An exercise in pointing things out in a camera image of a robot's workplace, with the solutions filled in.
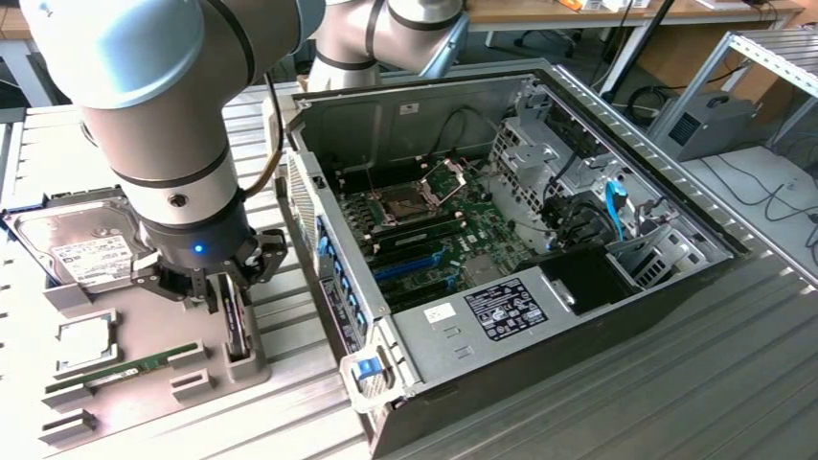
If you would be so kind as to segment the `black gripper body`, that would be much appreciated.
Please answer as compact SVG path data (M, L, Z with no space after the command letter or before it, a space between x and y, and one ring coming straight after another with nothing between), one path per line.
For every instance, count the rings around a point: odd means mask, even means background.
M206 277L224 273L222 262L254 234L246 220L241 190L216 214L201 221L164 224L141 218L140 223L149 244L158 252L160 265L178 271L201 269Z

